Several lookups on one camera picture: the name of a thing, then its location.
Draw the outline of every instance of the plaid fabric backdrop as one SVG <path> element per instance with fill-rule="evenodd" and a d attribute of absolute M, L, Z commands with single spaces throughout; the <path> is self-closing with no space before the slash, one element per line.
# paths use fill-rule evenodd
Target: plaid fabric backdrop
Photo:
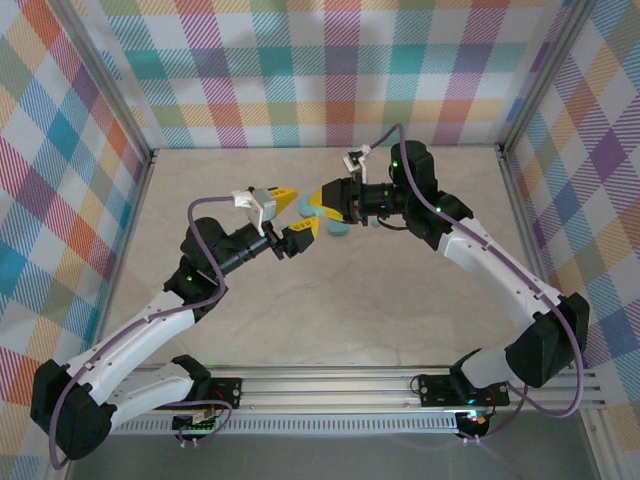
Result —
<path fill-rule="evenodd" d="M 493 144 L 570 0 L 75 0 L 159 147 Z"/>
<path fill-rule="evenodd" d="M 640 478 L 640 1 L 602 0 L 515 149 L 545 267 L 594 316 L 586 357 Z"/>
<path fill-rule="evenodd" d="M 87 348 L 142 170 L 45 1 L 0 1 L 1 479 L 45 465 L 33 374 Z"/>

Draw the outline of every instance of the purple cable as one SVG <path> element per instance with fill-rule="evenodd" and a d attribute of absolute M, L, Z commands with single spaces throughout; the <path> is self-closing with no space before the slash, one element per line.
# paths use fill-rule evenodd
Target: purple cable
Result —
<path fill-rule="evenodd" d="M 193 236 L 198 242 L 198 245 L 200 245 L 200 248 L 202 249 L 205 256 L 207 257 L 207 260 L 209 260 L 209 263 L 211 263 L 211 267 L 213 268 L 213 271 L 216 273 L 216 279 L 218 280 L 218 288 L 216 292 L 213 294 L 213 296 L 211 298 L 208 298 L 207 300 L 193 303 L 191 305 L 183 305 L 182 307 L 165 310 L 164 312 L 154 313 L 152 315 L 149 315 L 149 320 L 145 318 L 140 318 L 136 320 L 131 325 L 127 326 L 122 331 L 118 332 L 113 338 L 109 339 L 98 351 L 96 351 L 91 356 L 91 358 L 87 361 L 87 363 L 95 362 L 98 358 L 100 358 L 101 355 L 104 355 L 104 353 L 107 350 L 109 350 L 114 344 L 116 344 L 118 341 L 120 341 L 122 338 L 128 335 L 129 332 L 134 330 L 139 325 L 142 325 L 143 323 L 151 323 L 156 318 L 167 317 L 169 315 L 184 312 L 186 310 L 193 310 L 194 308 L 206 307 L 207 305 L 215 303 L 218 300 L 220 300 L 220 298 L 222 298 L 222 295 L 224 295 L 224 291 L 226 289 L 224 275 L 222 274 L 222 270 L 220 270 L 220 266 L 218 265 L 218 262 L 216 262 L 216 259 L 213 257 L 213 254 L 207 248 L 207 244 L 202 238 L 202 234 L 198 230 L 196 222 L 193 218 L 193 210 L 195 209 L 195 207 L 197 207 L 202 203 L 228 202 L 232 200 L 233 200 L 233 197 L 231 196 L 199 198 L 191 202 L 191 204 L 189 205 L 189 208 L 187 209 L 187 220 L 189 221 L 189 226 L 191 227 Z M 64 466 L 67 463 L 69 463 L 69 458 L 65 458 L 64 460 L 60 461 L 58 459 L 58 454 L 56 452 L 56 435 L 58 431 L 58 421 L 60 419 L 60 412 L 62 411 L 62 405 L 64 404 L 64 401 L 67 398 L 67 395 L 69 394 L 71 389 L 74 387 L 74 385 L 76 385 L 80 381 L 80 378 L 86 372 L 87 372 L 87 368 L 85 366 L 80 367 L 80 369 L 76 372 L 76 374 L 71 378 L 69 383 L 67 383 L 67 385 L 62 390 L 62 393 L 58 397 L 58 401 L 56 402 L 53 408 L 53 413 L 51 414 L 51 422 L 49 423 L 49 457 L 51 459 L 51 465 L 55 470 L 62 470 Z M 227 408 L 229 409 L 229 416 L 227 417 L 227 420 L 225 420 L 225 422 L 222 425 L 224 425 L 228 421 L 229 417 L 231 416 L 231 410 L 233 410 L 233 407 L 231 407 L 231 405 L 229 405 L 227 402 L 223 402 L 223 404 L 226 404 L 225 406 L 228 405 Z M 210 435 L 212 435 L 218 430 L 219 428 L 214 430 Z"/>
<path fill-rule="evenodd" d="M 227 413 L 227 418 L 224 419 L 224 422 L 218 425 L 211 433 L 208 433 L 204 438 L 201 438 L 198 442 L 194 440 L 192 442 L 194 447 L 197 447 L 198 443 L 202 444 L 202 443 L 208 442 L 211 438 L 213 438 L 213 436 L 216 433 L 222 430 L 224 426 L 227 423 L 229 423 L 229 420 L 231 419 L 231 415 L 233 413 L 233 407 L 231 406 L 231 404 L 229 402 L 225 402 L 224 400 L 192 400 L 187 402 L 173 402 L 173 403 L 167 403 L 165 407 L 195 407 L 198 405 L 222 405 L 227 409 L 228 413 Z M 178 430 L 178 439 L 180 440 L 182 445 L 184 445 L 186 442 L 186 440 L 182 436 L 182 432 L 184 430 L 185 430 L 185 427 L 180 427 L 180 430 Z"/>
<path fill-rule="evenodd" d="M 490 245 L 489 242 L 487 242 L 484 238 L 482 238 L 480 235 L 475 233 L 473 230 L 471 230 L 467 226 L 458 222 L 456 219 L 452 218 L 446 213 L 439 212 L 436 209 L 436 207 L 433 206 L 431 203 L 429 203 L 429 201 L 424 197 L 424 195 L 422 195 L 422 193 L 420 192 L 420 189 L 418 188 L 418 185 L 416 184 L 415 179 L 413 178 L 413 174 L 411 173 L 411 168 L 409 166 L 409 158 L 407 157 L 407 146 L 405 144 L 405 137 L 404 137 L 404 127 L 402 126 L 402 124 L 396 123 L 393 127 L 391 127 L 389 131 L 385 133 L 380 140 L 378 140 L 377 142 L 371 145 L 371 149 L 380 145 L 380 143 L 386 140 L 389 137 L 389 135 L 391 135 L 395 130 L 398 130 L 398 133 L 400 134 L 400 155 L 402 157 L 402 165 L 406 172 L 407 180 L 409 181 L 409 185 L 411 185 L 411 189 L 413 190 L 413 193 L 416 195 L 418 200 L 420 200 L 420 203 L 422 203 L 427 209 L 429 209 L 431 212 L 438 215 L 440 218 L 446 220 L 452 225 L 455 225 L 463 233 L 473 238 L 481 246 L 483 246 L 484 248 L 489 250 L 491 253 L 493 253 L 504 265 L 506 265 L 509 268 L 509 270 L 515 273 L 516 276 L 520 280 L 522 280 L 535 294 L 540 295 L 542 298 L 542 301 L 556 315 L 556 317 L 560 321 L 560 324 L 562 325 L 562 328 L 564 328 L 565 332 L 567 333 L 567 336 L 569 337 L 569 343 L 571 344 L 571 349 L 573 350 L 573 355 L 576 359 L 576 367 L 578 370 L 577 372 L 578 385 L 576 388 L 576 395 L 573 401 L 571 402 L 571 405 L 569 405 L 569 407 L 566 410 L 563 410 L 560 412 L 549 410 L 547 408 L 544 408 L 542 405 L 540 405 L 536 401 L 529 398 L 526 395 L 526 391 L 520 392 L 519 390 L 514 388 L 511 384 L 509 384 L 509 389 L 513 393 L 518 395 L 520 398 L 524 398 L 526 401 L 528 401 L 531 404 L 531 406 L 533 406 L 536 410 L 542 413 L 545 413 L 551 417 L 566 418 L 572 415 L 576 410 L 578 410 L 578 407 L 580 406 L 580 402 L 582 401 L 582 397 L 584 395 L 584 379 L 583 379 L 584 365 L 582 361 L 582 353 L 580 352 L 580 346 L 578 345 L 578 340 L 576 339 L 575 334 L 571 330 L 571 326 L 569 325 L 569 322 L 567 322 L 567 319 L 562 314 L 562 312 L 558 309 L 558 307 L 556 307 L 553 301 L 538 287 L 538 285 L 535 284 L 535 282 L 531 281 L 529 277 L 527 277 L 527 275 L 525 275 L 520 270 L 520 268 L 518 268 L 511 260 L 509 260 L 509 258 L 507 258 L 502 252 L 500 252 L 493 245 Z"/>

